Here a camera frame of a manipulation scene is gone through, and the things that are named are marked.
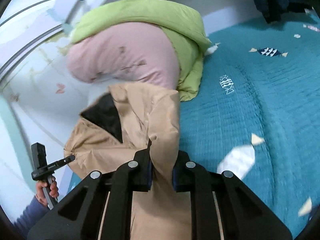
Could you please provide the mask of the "purple sleeve forearm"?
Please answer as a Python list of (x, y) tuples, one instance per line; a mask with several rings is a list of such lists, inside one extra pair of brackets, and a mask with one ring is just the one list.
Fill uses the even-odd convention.
[(24, 239), (27, 239), (31, 228), (49, 211), (50, 209), (47, 206), (42, 205), (34, 197), (20, 217), (13, 223), (13, 226)]

